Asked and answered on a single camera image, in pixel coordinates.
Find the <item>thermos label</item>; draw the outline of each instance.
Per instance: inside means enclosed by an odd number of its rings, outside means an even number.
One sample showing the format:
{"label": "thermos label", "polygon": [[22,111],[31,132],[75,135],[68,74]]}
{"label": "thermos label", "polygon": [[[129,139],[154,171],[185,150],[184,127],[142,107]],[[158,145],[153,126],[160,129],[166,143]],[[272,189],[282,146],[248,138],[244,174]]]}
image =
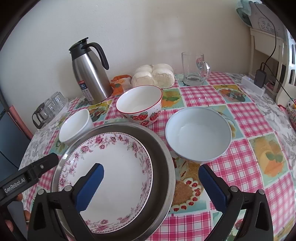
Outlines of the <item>thermos label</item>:
{"label": "thermos label", "polygon": [[91,93],[89,92],[89,89],[87,88],[86,83],[82,80],[82,81],[79,81],[78,84],[79,84],[84,96],[86,97],[86,99],[88,101],[93,101],[94,98],[92,97]]}

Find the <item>red strawberry print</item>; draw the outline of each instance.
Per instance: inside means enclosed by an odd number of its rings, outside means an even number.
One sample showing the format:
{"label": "red strawberry print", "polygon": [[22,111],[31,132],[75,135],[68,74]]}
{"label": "red strawberry print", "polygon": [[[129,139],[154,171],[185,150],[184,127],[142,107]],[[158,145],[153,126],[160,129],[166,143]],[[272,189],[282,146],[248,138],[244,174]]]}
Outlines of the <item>red strawberry print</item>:
{"label": "red strawberry print", "polygon": [[160,115],[160,111],[158,111],[157,113],[156,112],[153,112],[149,118],[150,118],[151,121],[153,121],[157,117],[159,117],[159,115]]}
{"label": "red strawberry print", "polygon": [[142,112],[141,114],[138,115],[139,120],[143,121],[148,117],[148,113],[147,112]]}
{"label": "red strawberry print", "polygon": [[149,120],[145,120],[145,121],[141,122],[140,124],[141,124],[142,126],[146,126],[146,125],[148,125],[148,123],[149,123]]}
{"label": "red strawberry print", "polygon": [[136,116],[136,115],[131,115],[131,117],[135,121],[139,121],[140,120],[140,118],[138,116]]}

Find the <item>glass mug handle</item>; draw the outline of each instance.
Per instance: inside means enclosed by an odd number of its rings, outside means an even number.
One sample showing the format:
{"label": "glass mug handle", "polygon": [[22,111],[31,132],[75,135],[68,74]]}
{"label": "glass mug handle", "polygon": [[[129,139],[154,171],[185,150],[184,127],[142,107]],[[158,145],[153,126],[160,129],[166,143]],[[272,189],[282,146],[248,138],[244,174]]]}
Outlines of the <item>glass mug handle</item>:
{"label": "glass mug handle", "polygon": [[205,68],[207,69],[207,74],[205,76],[205,78],[207,80],[211,74],[211,67],[209,66],[209,64],[207,62],[204,62],[204,65],[205,65]]}
{"label": "glass mug handle", "polygon": [[209,66],[209,64],[205,61],[203,61],[201,58],[198,58],[196,60],[196,66],[199,70],[201,70],[201,72],[203,72],[203,70],[207,70],[207,73],[203,73],[202,76],[203,78],[206,80],[209,78],[210,74],[211,74],[211,68]]}

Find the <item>stainless steel thermos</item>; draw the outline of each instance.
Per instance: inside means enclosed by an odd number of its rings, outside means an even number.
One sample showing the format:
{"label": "stainless steel thermos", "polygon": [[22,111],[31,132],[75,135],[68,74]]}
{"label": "stainless steel thermos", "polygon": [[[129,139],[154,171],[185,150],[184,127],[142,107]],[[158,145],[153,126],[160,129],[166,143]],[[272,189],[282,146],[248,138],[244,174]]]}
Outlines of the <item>stainless steel thermos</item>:
{"label": "stainless steel thermos", "polygon": [[[107,99],[113,92],[105,69],[109,69],[102,47],[97,43],[87,43],[87,38],[72,45],[72,67],[77,83],[90,104]],[[99,56],[90,49],[94,47]]]}

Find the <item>white bowl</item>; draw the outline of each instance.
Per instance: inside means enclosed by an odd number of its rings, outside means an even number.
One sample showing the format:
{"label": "white bowl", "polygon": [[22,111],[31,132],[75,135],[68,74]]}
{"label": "white bowl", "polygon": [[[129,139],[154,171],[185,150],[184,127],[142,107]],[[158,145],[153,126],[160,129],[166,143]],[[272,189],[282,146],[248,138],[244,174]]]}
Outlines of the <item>white bowl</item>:
{"label": "white bowl", "polygon": [[59,131],[59,140],[70,146],[93,128],[94,124],[89,111],[87,109],[79,110],[64,122]]}
{"label": "white bowl", "polygon": [[130,122],[148,126],[160,115],[162,97],[161,89],[156,86],[138,86],[118,98],[116,109]]}
{"label": "white bowl", "polygon": [[205,107],[189,107],[173,114],[166,124],[165,137],[179,156],[197,163],[221,156],[232,138],[224,117]]}

